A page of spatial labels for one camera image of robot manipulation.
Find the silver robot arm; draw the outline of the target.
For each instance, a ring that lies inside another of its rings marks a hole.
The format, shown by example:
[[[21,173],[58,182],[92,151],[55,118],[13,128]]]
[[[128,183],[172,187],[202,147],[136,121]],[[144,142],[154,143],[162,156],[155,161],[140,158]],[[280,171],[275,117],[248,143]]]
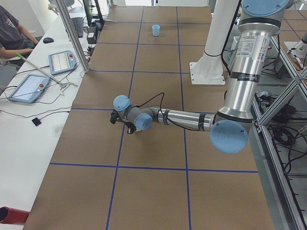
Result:
[[[234,64],[224,105],[216,113],[192,113],[162,107],[143,109],[132,104],[127,96],[120,95],[113,101],[111,123],[124,123],[129,133],[147,130],[153,122],[174,124],[193,131],[208,131],[211,143],[221,152],[243,150],[253,122],[250,109],[269,42],[280,30],[287,4],[286,0],[217,1],[203,57],[190,64],[194,84],[217,84],[223,80],[220,61],[223,45],[232,25],[230,19],[241,6],[238,26],[241,35],[233,54]]]

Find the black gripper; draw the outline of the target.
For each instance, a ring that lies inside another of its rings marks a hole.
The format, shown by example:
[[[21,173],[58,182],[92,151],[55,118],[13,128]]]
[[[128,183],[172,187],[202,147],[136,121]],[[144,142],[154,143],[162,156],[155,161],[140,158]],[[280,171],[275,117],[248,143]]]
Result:
[[[125,125],[128,128],[128,130],[127,130],[128,134],[132,134],[132,132],[136,130],[135,125],[133,123],[131,123],[131,122],[126,122]]]

